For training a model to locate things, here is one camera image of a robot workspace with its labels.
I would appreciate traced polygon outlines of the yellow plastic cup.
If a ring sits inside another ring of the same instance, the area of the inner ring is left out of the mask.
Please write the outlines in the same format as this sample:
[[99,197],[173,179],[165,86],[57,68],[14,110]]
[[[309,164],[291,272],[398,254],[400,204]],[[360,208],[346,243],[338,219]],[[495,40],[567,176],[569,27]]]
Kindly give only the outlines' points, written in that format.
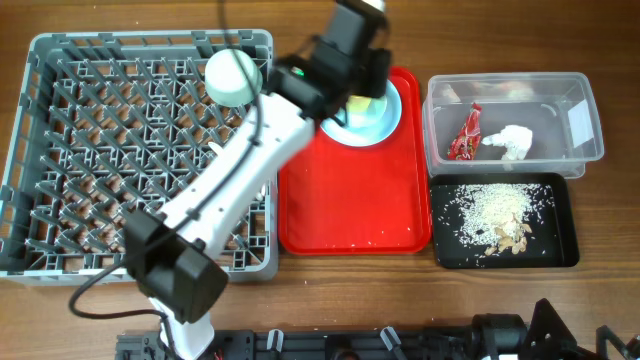
[[347,125],[352,128],[364,127],[369,122],[368,110],[372,102],[369,97],[351,96],[346,104]]

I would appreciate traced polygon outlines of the red snack wrapper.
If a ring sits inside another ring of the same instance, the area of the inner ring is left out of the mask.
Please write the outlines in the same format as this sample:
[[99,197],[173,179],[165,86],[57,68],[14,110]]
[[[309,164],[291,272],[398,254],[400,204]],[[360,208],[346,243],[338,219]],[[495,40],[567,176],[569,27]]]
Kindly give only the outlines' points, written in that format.
[[481,142],[479,118],[482,107],[473,103],[464,125],[449,146],[447,158],[449,160],[473,160]]

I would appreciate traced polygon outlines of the mint green bowl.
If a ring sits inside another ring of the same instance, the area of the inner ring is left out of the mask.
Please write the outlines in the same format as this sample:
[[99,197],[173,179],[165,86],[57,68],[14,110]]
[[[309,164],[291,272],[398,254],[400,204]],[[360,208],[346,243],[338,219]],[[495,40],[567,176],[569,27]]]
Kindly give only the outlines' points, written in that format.
[[244,106],[261,91],[263,76],[245,52],[224,49],[216,52],[205,65],[206,94],[218,105]]

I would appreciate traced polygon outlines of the white napkin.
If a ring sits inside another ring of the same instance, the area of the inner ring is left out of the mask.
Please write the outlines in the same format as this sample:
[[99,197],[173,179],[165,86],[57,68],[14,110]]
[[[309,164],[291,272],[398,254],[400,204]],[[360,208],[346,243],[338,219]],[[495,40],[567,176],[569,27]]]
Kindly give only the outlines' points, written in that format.
[[507,125],[499,133],[484,137],[481,143],[486,146],[504,147],[502,160],[524,160],[533,143],[533,132],[523,126]]

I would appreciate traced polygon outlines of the white plastic spoon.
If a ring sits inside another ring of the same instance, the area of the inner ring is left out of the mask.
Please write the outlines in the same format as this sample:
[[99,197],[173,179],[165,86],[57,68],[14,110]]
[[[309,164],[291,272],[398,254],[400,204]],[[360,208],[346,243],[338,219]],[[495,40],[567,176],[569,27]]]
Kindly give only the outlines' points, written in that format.
[[[209,146],[209,148],[214,152],[214,154],[215,154],[216,156],[220,156],[220,155],[224,152],[223,147],[222,147],[222,146],[220,146],[219,144],[217,144],[217,143],[213,142],[213,141],[209,141],[209,142],[207,143],[207,145],[208,145],[208,146]],[[256,195],[255,195],[255,200],[256,200],[256,201],[263,201],[263,200],[265,199],[265,197],[266,197],[266,193],[267,193],[267,191],[266,191],[266,185],[265,185],[265,184],[263,184],[263,185],[261,186],[260,190],[256,193]]]

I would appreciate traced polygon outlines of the rice and food scraps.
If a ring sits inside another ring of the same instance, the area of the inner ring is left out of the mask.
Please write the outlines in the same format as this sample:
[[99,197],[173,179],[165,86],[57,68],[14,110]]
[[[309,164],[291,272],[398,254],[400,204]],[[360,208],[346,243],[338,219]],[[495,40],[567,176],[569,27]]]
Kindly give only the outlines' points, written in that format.
[[545,223],[543,212],[554,207],[552,188],[543,184],[445,185],[432,193],[444,200],[436,223],[480,258],[525,253],[534,227]]

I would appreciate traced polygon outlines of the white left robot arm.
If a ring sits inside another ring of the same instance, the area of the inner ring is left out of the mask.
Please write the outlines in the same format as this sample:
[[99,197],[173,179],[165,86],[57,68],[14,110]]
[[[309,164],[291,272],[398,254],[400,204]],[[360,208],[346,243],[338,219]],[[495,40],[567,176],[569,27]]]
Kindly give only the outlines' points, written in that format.
[[124,228],[127,272],[160,316],[174,356],[197,359],[215,338],[209,310],[229,281],[215,260],[242,212],[349,96],[383,96],[391,58],[383,48],[320,45],[308,59],[285,57],[268,78],[241,50],[209,58],[209,97],[250,109],[221,154],[159,215],[136,210]]

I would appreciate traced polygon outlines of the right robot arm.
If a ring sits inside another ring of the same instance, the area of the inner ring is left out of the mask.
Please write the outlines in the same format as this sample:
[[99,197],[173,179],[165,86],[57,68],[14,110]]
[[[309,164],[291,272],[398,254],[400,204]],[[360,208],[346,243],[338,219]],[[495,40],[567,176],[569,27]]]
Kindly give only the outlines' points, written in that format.
[[472,319],[465,338],[469,359],[608,360],[610,347],[627,360],[639,360],[639,337],[623,341],[602,325],[595,331],[596,348],[581,347],[551,303],[536,302],[531,321],[514,314],[480,314]]

